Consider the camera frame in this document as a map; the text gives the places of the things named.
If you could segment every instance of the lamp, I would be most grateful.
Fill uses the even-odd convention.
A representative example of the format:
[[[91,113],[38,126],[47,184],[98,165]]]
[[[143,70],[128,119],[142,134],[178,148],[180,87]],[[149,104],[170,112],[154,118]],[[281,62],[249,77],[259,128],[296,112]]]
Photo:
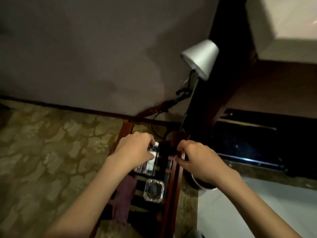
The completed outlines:
[[[184,61],[197,72],[198,77],[207,81],[212,71],[219,48],[211,40],[204,40],[185,51],[180,56]]]

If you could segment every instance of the flower pattern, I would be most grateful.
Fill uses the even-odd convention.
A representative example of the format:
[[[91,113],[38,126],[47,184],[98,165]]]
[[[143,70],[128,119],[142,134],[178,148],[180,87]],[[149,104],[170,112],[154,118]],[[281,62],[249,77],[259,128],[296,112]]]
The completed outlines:
[[[0,234],[41,237],[96,176],[123,120],[0,101],[11,109],[0,128]],[[138,124],[134,131],[151,129]],[[101,228],[97,238],[114,233]]]

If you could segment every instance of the black cable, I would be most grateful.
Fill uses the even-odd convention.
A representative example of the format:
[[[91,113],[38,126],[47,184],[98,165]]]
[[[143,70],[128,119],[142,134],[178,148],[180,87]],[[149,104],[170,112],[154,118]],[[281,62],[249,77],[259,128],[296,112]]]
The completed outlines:
[[[154,119],[155,119],[158,115],[160,115],[161,113],[158,113],[157,115],[155,115],[152,120],[154,120]],[[152,128],[153,133],[154,133],[157,137],[159,137],[160,139],[163,139],[163,140],[164,140],[163,137],[159,136],[159,135],[154,131],[153,124],[151,124],[151,128]]]

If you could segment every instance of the purple cloth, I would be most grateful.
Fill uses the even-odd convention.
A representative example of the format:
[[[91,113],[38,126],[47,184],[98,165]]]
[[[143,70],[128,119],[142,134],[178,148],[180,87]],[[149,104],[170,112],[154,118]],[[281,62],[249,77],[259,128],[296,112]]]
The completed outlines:
[[[112,202],[112,219],[127,224],[130,204],[135,195],[137,180],[126,175],[117,186],[117,193]]]

